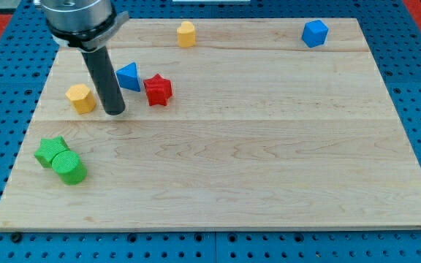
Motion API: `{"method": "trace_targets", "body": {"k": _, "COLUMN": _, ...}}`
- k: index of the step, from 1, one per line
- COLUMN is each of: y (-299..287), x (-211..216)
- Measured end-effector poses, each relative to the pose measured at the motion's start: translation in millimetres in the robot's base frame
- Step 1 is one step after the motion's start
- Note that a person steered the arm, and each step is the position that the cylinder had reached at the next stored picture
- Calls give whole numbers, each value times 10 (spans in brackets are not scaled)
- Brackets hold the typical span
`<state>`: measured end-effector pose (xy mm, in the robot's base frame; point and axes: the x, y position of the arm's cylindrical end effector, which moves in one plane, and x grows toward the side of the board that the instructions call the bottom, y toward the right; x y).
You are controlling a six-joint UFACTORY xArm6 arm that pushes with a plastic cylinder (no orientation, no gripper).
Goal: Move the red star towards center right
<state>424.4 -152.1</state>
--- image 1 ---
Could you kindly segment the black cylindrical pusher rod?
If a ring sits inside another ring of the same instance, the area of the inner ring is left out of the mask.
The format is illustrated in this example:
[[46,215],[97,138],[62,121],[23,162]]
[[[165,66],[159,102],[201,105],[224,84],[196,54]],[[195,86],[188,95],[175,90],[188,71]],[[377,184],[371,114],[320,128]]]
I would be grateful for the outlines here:
[[104,111],[108,115],[121,114],[126,105],[107,48],[101,47],[94,52],[82,53],[82,57]]

